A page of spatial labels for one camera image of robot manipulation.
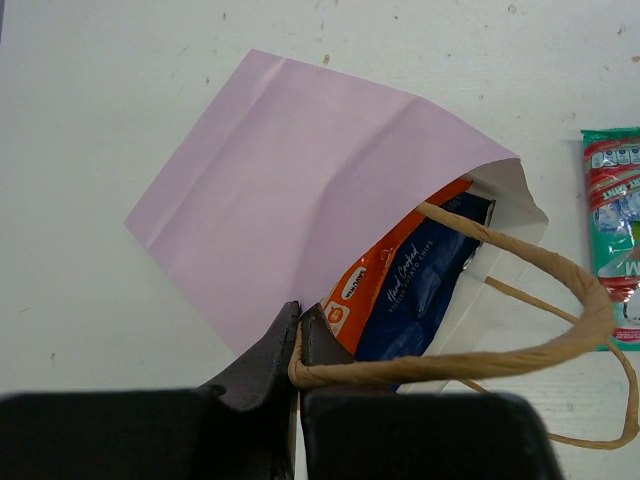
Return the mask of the green red candy packet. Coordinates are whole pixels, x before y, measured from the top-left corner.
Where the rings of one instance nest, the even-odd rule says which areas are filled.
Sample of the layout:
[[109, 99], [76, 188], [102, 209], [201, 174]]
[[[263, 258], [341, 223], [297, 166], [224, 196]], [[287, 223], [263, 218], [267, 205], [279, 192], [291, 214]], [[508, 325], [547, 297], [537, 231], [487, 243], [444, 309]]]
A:
[[639, 129], [584, 130], [592, 270], [609, 294], [613, 342], [639, 349]]

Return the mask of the lilac paper bag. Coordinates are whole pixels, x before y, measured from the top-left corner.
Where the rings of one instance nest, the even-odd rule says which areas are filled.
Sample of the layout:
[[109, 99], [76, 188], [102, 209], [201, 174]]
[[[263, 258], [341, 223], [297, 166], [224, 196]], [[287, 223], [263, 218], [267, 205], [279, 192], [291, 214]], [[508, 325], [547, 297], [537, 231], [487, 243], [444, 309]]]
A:
[[522, 375], [606, 344], [613, 306], [563, 256], [428, 203], [452, 181], [511, 203], [516, 225], [540, 225], [517, 156], [423, 97], [253, 50], [126, 218], [161, 270], [241, 354], [291, 300], [311, 306], [357, 256], [406, 215], [481, 241], [564, 284], [582, 303], [562, 335], [504, 353], [443, 347], [382, 362], [314, 366], [294, 354], [299, 388]]

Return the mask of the orange fruit candy packet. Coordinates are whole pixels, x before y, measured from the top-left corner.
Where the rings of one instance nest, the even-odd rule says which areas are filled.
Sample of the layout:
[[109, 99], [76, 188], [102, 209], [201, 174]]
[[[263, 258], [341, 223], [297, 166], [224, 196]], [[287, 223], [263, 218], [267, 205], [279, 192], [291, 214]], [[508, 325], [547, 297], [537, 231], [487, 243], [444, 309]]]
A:
[[355, 350], [396, 249], [418, 224], [412, 211], [366, 251], [341, 277], [321, 304], [339, 344], [355, 358]]

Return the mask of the blue Burts chips bag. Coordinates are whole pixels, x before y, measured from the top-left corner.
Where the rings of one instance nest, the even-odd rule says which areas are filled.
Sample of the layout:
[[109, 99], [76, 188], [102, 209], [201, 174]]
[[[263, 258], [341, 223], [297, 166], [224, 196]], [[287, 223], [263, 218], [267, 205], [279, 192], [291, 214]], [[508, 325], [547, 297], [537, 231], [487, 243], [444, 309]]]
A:
[[420, 356], [481, 242], [420, 217], [396, 249], [356, 350], [358, 362]]

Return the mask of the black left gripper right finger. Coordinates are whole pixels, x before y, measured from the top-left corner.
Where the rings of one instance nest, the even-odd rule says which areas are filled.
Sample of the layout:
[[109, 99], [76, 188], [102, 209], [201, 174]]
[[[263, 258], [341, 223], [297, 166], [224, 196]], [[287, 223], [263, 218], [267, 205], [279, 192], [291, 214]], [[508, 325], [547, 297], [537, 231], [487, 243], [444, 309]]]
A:
[[511, 394], [399, 394], [333, 386], [302, 394], [311, 479], [559, 479], [539, 416]]

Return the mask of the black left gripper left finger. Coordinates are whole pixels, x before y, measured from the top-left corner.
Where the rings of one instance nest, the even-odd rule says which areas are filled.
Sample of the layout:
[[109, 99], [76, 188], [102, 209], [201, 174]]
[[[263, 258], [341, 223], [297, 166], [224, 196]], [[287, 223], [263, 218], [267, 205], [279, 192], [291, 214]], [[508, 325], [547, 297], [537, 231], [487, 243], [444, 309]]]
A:
[[205, 384], [1, 400], [4, 479], [291, 479], [300, 306]]

